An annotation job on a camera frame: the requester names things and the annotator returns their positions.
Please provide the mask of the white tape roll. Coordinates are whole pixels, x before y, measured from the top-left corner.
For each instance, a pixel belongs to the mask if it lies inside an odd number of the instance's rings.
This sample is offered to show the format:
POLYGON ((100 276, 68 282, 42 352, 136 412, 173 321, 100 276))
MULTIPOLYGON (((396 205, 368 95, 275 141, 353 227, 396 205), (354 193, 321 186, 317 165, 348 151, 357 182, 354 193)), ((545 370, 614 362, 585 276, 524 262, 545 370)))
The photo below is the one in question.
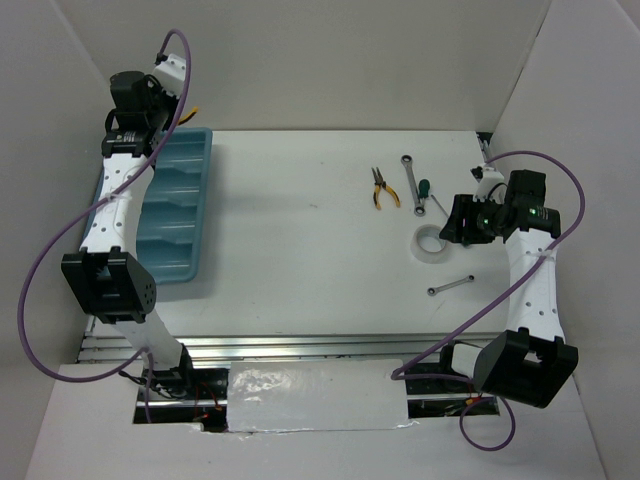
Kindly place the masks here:
POLYGON ((418 227, 412 237, 410 250, 416 260, 425 264, 437 264, 446 259, 448 243, 440 238, 441 228, 425 224, 418 227))

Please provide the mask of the green handled screwdriver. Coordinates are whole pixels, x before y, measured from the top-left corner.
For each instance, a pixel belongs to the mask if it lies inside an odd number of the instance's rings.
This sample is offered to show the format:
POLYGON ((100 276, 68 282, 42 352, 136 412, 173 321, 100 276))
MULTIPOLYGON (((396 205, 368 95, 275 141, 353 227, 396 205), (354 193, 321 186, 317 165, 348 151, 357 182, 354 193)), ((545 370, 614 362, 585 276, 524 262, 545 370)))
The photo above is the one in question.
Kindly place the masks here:
POLYGON ((431 193, 431 184, 428 179, 421 179, 418 183, 418 198, 422 206, 425 205, 428 199, 432 200, 438 209, 443 213, 445 217, 449 217, 449 213, 445 210, 443 205, 439 202, 439 200, 435 197, 434 194, 431 193))

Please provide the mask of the small yellow needle-nose pliers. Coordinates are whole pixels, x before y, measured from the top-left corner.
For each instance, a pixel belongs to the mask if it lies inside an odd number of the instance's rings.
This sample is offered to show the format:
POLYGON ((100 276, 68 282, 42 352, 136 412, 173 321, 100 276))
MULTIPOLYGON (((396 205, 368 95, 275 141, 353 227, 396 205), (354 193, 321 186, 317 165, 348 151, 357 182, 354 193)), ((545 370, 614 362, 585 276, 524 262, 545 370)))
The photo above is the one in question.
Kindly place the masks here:
POLYGON ((371 168, 371 172, 374 178, 374 192, 373 192, 373 203, 375 208, 380 211, 381 210, 381 204, 380 204, 380 193, 382 191, 388 193, 391 198, 394 201, 394 205, 396 208, 400 208, 401 207, 401 200, 398 196, 398 194, 395 192, 395 190, 390 187, 387 182, 385 181, 383 175, 380 172, 379 168, 371 168))

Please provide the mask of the large yellow needle-nose pliers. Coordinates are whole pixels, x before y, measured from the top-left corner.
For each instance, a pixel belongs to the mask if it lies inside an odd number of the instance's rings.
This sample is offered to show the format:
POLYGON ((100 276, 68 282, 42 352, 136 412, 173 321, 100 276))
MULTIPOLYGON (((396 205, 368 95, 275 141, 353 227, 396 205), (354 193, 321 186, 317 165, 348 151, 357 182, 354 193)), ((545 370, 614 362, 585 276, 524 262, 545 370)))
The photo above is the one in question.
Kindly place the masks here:
POLYGON ((199 108, 198 107, 193 107, 192 110, 185 115, 184 117, 182 117, 179 122, 178 125, 184 125, 187 122, 189 122, 195 115, 197 115, 197 113, 199 112, 199 108))

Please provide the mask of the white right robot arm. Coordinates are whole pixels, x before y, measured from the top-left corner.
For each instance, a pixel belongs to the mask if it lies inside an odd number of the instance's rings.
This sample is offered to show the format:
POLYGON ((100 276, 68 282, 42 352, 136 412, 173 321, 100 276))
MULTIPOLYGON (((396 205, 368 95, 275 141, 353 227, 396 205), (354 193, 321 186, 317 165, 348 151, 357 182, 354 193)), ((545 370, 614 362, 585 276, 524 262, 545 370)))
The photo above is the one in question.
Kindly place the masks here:
POLYGON ((546 176, 514 170, 508 178, 489 167, 472 171, 475 194, 457 194, 440 234, 450 243, 506 246, 510 284, 506 329, 486 347, 452 342, 435 368, 450 392, 469 379, 483 393, 547 407, 573 373, 577 348, 566 344, 556 302, 556 254, 548 246, 561 234, 558 211, 545 207, 546 176))

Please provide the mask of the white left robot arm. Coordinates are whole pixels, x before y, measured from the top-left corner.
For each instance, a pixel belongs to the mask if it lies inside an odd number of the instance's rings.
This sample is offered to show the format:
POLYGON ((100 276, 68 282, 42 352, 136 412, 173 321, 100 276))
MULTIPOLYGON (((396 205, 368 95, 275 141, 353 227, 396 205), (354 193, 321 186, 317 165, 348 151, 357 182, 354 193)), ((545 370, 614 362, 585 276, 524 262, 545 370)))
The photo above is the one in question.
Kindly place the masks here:
POLYGON ((185 75, 125 71, 110 79, 115 107, 101 144, 102 206, 76 254, 61 270, 84 312, 113 327, 135 349, 144 349, 153 386, 176 399, 196 390, 197 374, 186 347, 155 310, 157 288, 141 265, 136 238, 143 200, 154 176, 152 154, 167 137, 183 95, 185 75))

